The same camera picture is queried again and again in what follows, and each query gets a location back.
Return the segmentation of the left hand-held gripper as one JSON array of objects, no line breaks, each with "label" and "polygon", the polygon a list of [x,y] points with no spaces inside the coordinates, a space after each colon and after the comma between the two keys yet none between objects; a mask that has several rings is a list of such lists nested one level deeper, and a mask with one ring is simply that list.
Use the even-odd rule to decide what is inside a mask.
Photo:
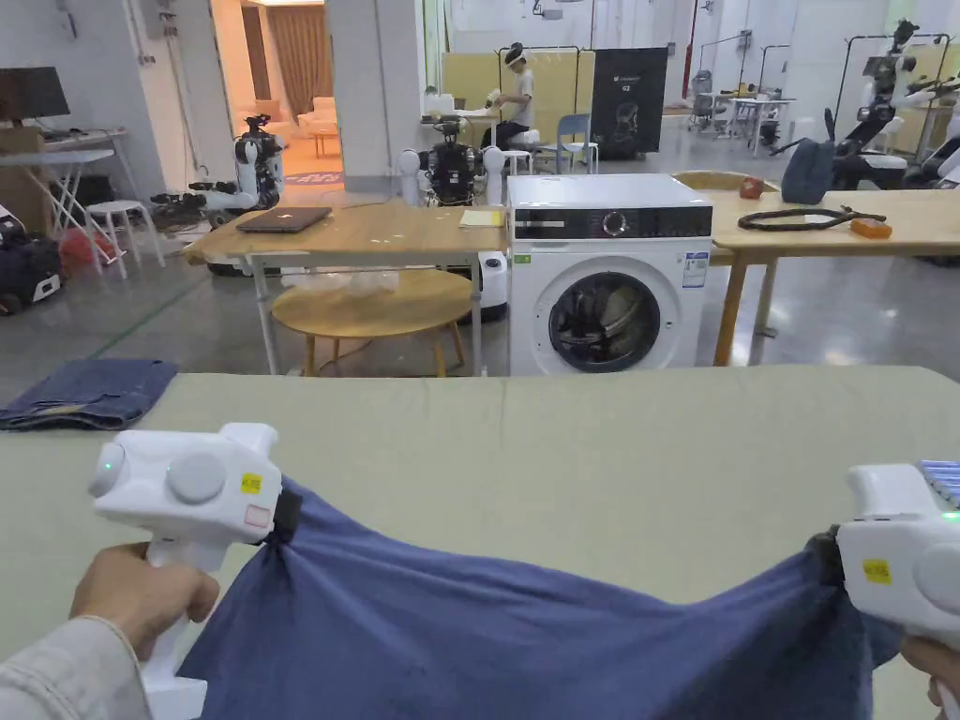
[{"label": "left hand-held gripper", "polygon": [[152,534],[155,567],[211,575],[235,544],[292,541],[302,494],[271,459],[278,432],[231,423],[213,432],[125,430],[103,444],[89,493],[95,513]]}]

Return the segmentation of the person's right hand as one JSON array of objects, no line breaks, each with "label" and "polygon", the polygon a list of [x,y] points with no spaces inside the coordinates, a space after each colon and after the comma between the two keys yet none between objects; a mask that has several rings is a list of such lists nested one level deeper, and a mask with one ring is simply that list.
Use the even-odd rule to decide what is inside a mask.
[{"label": "person's right hand", "polygon": [[923,637],[906,637],[901,654],[915,669],[929,676],[927,696],[939,710],[938,719],[945,718],[941,689],[946,688],[959,699],[959,653]]}]

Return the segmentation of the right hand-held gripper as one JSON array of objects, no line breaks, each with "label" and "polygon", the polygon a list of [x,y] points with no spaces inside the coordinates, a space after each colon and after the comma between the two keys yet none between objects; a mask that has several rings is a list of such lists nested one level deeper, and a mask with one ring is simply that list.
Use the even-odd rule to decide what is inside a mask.
[{"label": "right hand-held gripper", "polygon": [[958,461],[858,465],[847,484],[853,519],[832,546],[852,605],[958,650]]}]

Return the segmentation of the person's left hand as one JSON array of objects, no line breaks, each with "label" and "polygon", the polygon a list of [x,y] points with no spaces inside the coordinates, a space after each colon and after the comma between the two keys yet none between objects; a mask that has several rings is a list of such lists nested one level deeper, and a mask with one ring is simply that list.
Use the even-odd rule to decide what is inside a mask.
[{"label": "person's left hand", "polygon": [[219,585],[210,575],[175,562],[147,561],[146,543],[108,547],[91,561],[75,590],[69,618],[109,623],[139,661],[178,621],[202,623],[216,606]]}]

